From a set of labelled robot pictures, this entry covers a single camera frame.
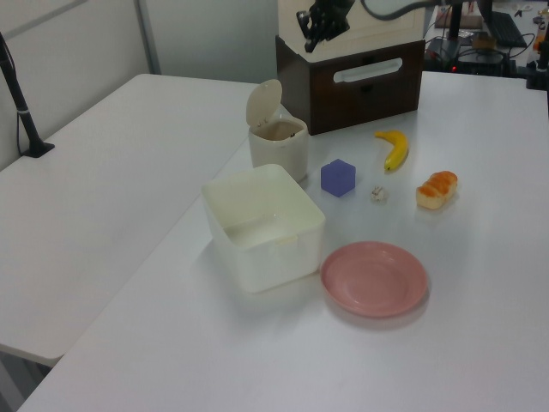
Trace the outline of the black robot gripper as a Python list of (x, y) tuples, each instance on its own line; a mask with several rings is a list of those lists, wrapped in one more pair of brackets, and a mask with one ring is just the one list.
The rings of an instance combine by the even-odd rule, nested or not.
[(329, 41), (350, 29), (347, 15), (354, 1), (315, 1), (307, 10), (296, 13), (305, 37), (305, 51), (313, 52), (320, 41)]

